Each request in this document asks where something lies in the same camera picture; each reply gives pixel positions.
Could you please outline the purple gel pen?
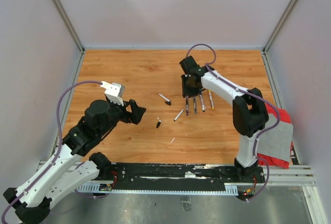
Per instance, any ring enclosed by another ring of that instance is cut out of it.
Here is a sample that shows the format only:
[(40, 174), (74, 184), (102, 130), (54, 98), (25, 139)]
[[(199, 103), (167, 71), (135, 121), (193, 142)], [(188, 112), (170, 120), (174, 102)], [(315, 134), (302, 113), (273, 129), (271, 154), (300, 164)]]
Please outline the purple gel pen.
[(185, 97), (185, 106), (186, 106), (186, 116), (189, 115), (189, 101), (188, 97)]

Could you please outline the white pen with lettering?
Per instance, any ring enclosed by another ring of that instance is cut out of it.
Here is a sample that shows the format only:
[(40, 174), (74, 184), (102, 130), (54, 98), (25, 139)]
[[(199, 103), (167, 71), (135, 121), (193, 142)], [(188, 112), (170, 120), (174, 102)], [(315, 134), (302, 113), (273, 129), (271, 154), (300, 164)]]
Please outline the white pen with lettering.
[(202, 106), (202, 111), (205, 112), (206, 107), (205, 107), (205, 104), (204, 104), (204, 101), (203, 101), (203, 96), (202, 96), (201, 92), (199, 92), (199, 97), (200, 97), (200, 102), (201, 102), (201, 106)]

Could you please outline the white marker yellow end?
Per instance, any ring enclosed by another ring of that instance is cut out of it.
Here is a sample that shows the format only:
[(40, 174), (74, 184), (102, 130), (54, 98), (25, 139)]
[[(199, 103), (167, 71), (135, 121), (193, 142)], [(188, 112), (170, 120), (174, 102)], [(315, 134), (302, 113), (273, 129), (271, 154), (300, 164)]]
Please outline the white marker yellow end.
[(208, 90), (208, 95), (209, 95), (209, 99), (210, 99), (210, 105), (211, 105), (211, 109), (214, 110), (214, 101), (213, 101), (213, 97), (212, 97), (212, 92), (210, 90)]

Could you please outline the white thin pen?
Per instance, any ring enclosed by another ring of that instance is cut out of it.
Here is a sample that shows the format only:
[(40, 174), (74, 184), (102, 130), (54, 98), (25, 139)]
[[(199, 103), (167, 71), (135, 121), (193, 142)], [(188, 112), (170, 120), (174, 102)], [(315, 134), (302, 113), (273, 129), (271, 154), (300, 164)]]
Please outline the white thin pen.
[(182, 110), (177, 114), (177, 116), (176, 116), (176, 117), (174, 118), (174, 120), (173, 120), (174, 122), (178, 120), (178, 118), (182, 115), (183, 111), (184, 111), (184, 109), (182, 109)]

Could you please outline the blue gel pen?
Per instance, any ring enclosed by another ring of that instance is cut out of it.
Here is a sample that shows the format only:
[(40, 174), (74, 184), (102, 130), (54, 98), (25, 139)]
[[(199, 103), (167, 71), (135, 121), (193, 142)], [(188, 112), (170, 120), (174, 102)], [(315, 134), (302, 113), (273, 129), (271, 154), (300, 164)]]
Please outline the blue gel pen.
[(193, 107), (194, 107), (194, 113), (197, 114), (197, 101), (196, 101), (196, 97), (193, 97)]

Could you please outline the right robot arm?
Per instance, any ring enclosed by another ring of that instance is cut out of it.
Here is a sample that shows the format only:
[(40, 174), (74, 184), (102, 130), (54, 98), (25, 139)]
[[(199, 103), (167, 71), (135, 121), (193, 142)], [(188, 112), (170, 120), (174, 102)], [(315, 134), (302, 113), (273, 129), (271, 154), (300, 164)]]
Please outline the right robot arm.
[(192, 56), (184, 58), (179, 64), (184, 72), (181, 75), (184, 98), (196, 97), (208, 89), (232, 107), (233, 126), (240, 134), (234, 176), (241, 183), (249, 181), (258, 167), (258, 132), (265, 128), (269, 120), (261, 91), (239, 86), (214, 68), (201, 67)]

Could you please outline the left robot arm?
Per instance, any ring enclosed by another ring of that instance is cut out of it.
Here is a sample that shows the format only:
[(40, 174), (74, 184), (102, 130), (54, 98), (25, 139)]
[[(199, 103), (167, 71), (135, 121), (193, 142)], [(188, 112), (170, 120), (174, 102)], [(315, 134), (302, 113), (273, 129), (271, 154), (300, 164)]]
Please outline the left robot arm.
[(79, 165), (67, 176), (68, 169), (86, 156), (118, 122), (139, 124), (146, 108), (130, 99), (123, 105), (95, 100), (72, 127), (54, 155), (26, 183), (8, 188), (3, 196), (22, 223), (41, 223), (50, 210), (66, 195), (89, 180), (103, 181), (111, 174), (111, 162), (101, 152)]

